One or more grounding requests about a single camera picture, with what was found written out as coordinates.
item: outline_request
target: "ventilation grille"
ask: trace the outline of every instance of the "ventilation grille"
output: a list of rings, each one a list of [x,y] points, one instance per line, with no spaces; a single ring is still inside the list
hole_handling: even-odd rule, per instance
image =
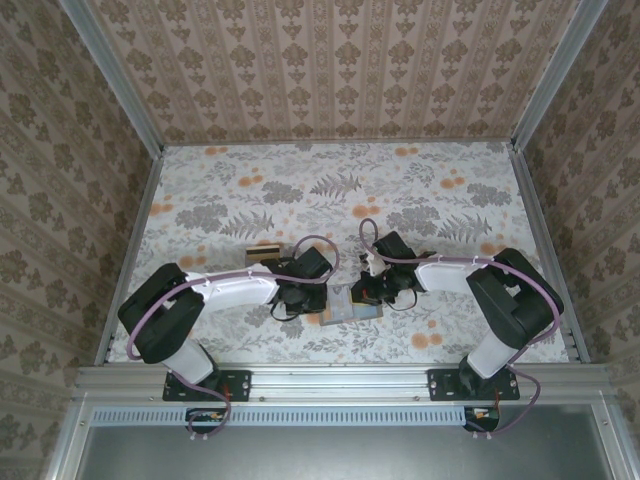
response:
[[[100,407],[91,426],[184,426],[186,407]],[[229,426],[418,426],[464,425],[464,407],[243,407]],[[194,422],[194,425],[210,423]]]

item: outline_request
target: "floral tablecloth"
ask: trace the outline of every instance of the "floral tablecloth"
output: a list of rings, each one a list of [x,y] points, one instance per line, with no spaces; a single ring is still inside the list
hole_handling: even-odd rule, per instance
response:
[[[492,255],[504,246],[539,260],[503,143],[344,143],[170,147],[129,292],[158,267],[243,268],[245,248],[309,233],[340,248],[332,284],[359,277],[358,224],[397,230],[416,251]],[[316,246],[333,261],[331,250]],[[487,331],[471,296],[426,293],[406,312],[320,326],[317,317],[272,320],[265,306],[205,311],[192,331],[220,362],[457,363]],[[108,361],[126,361],[119,325]],[[527,362],[567,361],[560,334]]]

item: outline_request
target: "small metal plate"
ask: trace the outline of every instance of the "small metal plate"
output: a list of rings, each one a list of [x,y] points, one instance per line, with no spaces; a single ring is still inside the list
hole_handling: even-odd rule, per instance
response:
[[[221,370],[216,392],[228,395],[231,402],[248,402],[251,393],[251,370]],[[162,399],[165,402],[216,402],[206,393],[185,387],[172,374],[167,373]]]
[[[427,370],[427,378],[429,379],[429,395],[431,401],[439,402],[446,400],[492,400],[495,401],[495,391],[489,391],[486,395],[478,397],[470,397],[461,393],[460,380],[457,368],[434,368]],[[515,381],[515,387],[511,386],[511,382]],[[518,380],[514,373],[509,370],[502,369],[494,377],[500,400],[520,400],[520,390],[518,389]]]

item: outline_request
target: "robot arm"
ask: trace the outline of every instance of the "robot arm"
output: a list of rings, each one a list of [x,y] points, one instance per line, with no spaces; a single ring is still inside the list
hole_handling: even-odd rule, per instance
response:
[[[396,232],[377,240],[373,246],[380,255],[393,259],[426,259],[435,254],[427,252],[416,257]],[[394,264],[373,258],[371,254],[362,259],[368,263],[368,271],[362,272],[351,291],[356,302],[393,303],[404,289],[465,293],[475,297],[490,330],[460,363],[460,380],[471,395],[482,390],[487,380],[553,321],[551,307],[540,293],[526,281],[494,266],[433,259]],[[541,286],[562,313],[564,305],[558,294],[520,252],[506,248],[493,260],[518,270]]]
[[[118,317],[131,335],[143,315],[163,295],[178,285],[203,279],[158,308],[134,341],[145,363],[162,362],[190,383],[198,384],[218,375],[209,354],[188,338],[205,304],[209,311],[218,311],[247,304],[272,304],[275,308],[284,303],[287,315],[292,318],[318,313],[325,308],[326,284],[302,284],[294,280],[320,278],[330,269],[331,264],[313,247],[295,260],[264,260],[242,270],[221,272],[217,274],[220,278],[212,281],[206,281],[210,274],[183,272],[175,263],[169,263],[131,295],[118,310]],[[292,280],[265,278],[260,274],[277,274]]]

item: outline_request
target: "damask wallpaper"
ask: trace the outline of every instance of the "damask wallpaper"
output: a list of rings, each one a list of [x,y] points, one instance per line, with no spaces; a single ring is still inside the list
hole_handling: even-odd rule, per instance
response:
[[[640,2],[609,2],[525,153],[590,353],[640,440]]]
[[[38,477],[150,160],[56,1],[0,2],[0,478]]]
[[[90,0],[168,144],[509,137],[578,0]]]

